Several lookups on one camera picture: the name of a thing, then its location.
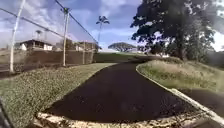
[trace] white building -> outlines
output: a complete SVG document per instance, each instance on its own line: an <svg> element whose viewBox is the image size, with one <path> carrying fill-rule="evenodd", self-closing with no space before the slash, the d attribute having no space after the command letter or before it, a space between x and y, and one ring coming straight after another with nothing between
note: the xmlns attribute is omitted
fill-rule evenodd
<svg viewBox="0 0 224 128"><path fill-rule="evenodd" d="M26 51L30 50L44 50L44 51L51 51L53 45L41 40L27 40L23 42L19 42L15 44L15 49Z"/></svg>

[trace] fence wire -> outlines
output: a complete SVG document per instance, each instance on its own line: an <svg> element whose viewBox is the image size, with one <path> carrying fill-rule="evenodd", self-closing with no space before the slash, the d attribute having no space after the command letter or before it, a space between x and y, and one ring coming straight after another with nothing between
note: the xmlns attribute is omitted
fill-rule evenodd
<svg viewBox="0 0 224 128"><path fill-rule="evenodd" d="M0 72L9 69L12 33L21 2L0 3ZM63 8L57 0L26 0L14 44L16 71L63 63L66 17ZM92 63L97 41L72 13L71 10L66 35L66 65Z"/></svg>

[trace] green lawn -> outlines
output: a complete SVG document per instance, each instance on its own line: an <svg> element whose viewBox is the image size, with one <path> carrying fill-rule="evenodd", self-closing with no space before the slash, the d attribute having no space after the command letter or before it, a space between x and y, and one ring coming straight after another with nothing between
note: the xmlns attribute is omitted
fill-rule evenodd
<svg viewBox="0 0 224 128"><path fill-rule="evenodd" d="M196 62L174 61L170 58L154 60L139 65L137 70L168 88L224 90L222 70Z"/></svg>
<svg viewBox="0 0 224 128"><path fill-rule="evenodd" d="M0 98L16 128L112 63L39 69L0 80Z"/></svg>

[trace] paved path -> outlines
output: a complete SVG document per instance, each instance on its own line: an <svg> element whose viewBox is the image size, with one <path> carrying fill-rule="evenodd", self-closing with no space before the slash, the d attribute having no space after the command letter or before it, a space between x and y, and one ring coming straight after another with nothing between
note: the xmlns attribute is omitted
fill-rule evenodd
<svg viewBox="0 0 224 128"><path fill-rule="evenodd" d="M103 69L45 112L73 120L130 123L193 110L139 75L137 64L122 63Z"/></svg>

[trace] sky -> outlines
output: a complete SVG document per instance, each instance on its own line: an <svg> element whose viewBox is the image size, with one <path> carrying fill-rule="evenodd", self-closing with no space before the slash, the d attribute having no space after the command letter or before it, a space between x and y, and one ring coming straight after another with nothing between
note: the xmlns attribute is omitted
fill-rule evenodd
<svg viewBox="0 0 224 128"><path fill-rule="evenodd" d="M128 42L138 45L136 41L131 40L131 36L137 28L130 28L130 25L133 22L133 16L135 16L137 12L137 7L141 4L141 0L58 1L61 2L63 6L71 9L70 13L96 40L99 34L99 25L96 24L98 17L104 15L109 19L110 24L103 25L99 41L99 45L104 51L110 51L107 47L114 42ZM0 8L17 13L20 3L21 0L1 0ZM22 16L63 35L64 14L60 11L60 7L54 0L26 0ZM15 18L13 16L0 10L0 47L10 44L14 23ZM31 38L38 38L35 32L36 30L41 30L43 32L39 37L40 39L47 40L52 44L62 40L60 36L56 36L51 32L47 32L42 28L21 20L16 35L16 41L19 42ZM94 41L93 38L71 18L68 25L68 36L75 41ZM213 47L217 51L220 51L221 46L224 45L224 36L216 33L215 41L216 43Z"/></svg>

